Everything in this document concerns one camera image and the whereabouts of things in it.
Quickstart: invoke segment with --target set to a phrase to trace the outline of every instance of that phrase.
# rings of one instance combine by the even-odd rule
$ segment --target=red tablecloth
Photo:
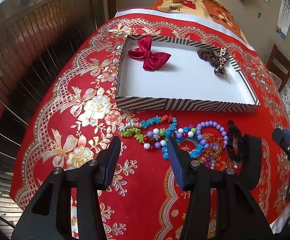
[[[271,139],[275,128],[288,128],[288,123],[268,70],[255,51],[233,36],[195,22],[151,14],[153,11],[148,10],[148,13],[126,14],[110,20],[91,35],[73,61],[66,65],[45,95],[26,132],[18,153],[10,196],[24,209],[55,166],[76,168],[95,158],[101,149],[107,147],[110,138],[116,135],[121,122],[140,122],[165,114],[176,117],[178,127],[209,120],[227,127],[228,120],[233,120],[243,134],[262,138],[261,177],[252,194],[267,220],[272,222],[286,204],[284,194],[290,164]],[[227,47],[253,86],[261,106],[249,114],[120,112],[114,97],[117,58],[120,54],[120,47],[117,46],[122,44],[127,34],[188,38]],[[180,84],[170,84],[168,80],[164,82],[166,89],[173,89],[186,81]],[[166,126],[166,123],[157,125],[158,128]],[[204,132],[213,133],[214,130],[205,128]],[[231,162],[223,151],[216,168],[223,170],[226,167],[231,167]],[[77,236],[75,192],[72,197],[72,229]],[[99,197],[108,239],[179,238],[188,197],[189,194],[181,192],[176,185],[169,161],[162,158],[160,150],[149,152],[135,138],[123,138],[113,183],[108,192],[101,192]],[[215,225],[215,216],[213,209],[210,234]]]

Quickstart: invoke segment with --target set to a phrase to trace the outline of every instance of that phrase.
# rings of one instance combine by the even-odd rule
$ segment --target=red bow
[[[128,55],[134,59],[145,59],[143,69],[156,70],[162,67],[170,58],[170,54],[165,52],[150,51],[152,47],[152,36],[146,35],[137,41],[137,49],[132,49],[128,52]]]

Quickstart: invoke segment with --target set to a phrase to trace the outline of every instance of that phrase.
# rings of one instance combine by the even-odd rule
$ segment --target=metal bolt
[[[90,166],[95,166],[96,164],[97,164],[97,160],[90,160],[88,162],[88,165],[90,165]]]
[[[235,171],[234,171],[234,169],[232,169],[232,168],[228,168],[228,169],[226,169],[226,171],[227,171],[227,173],[230,174],[230,175],[235,174]]]
[[[54,174],[59,174],[59,173],[61,173],[62,170],[63,170],[63,169],[62,169],[61,167],[56,167],[56,168],[53,170],[53,173],[54,173]]]
[[[198,167],[200,165],[199,161],[191,161],[191,165],[194,167]]]

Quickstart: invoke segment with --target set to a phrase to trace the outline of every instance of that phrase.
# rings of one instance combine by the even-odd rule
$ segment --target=white bead
[[[163,147],[166,145],[166,143],[167,143],[167,142],[166,142],[165,140],[161,140],[161,141],[160,141],[160,144],[161,144]]]
[[[189,138],[192,138],[193,136],[194,136],[194,133],[193,133],[192,131],[189,131],[189,132],[188,132],[188,137],[189,137]]]
[[[155,128],[152,132],[157,135],[159,134],[159,129]]]
[[[144,148],[148,150],[150,148],[150,143],[144,143]]]

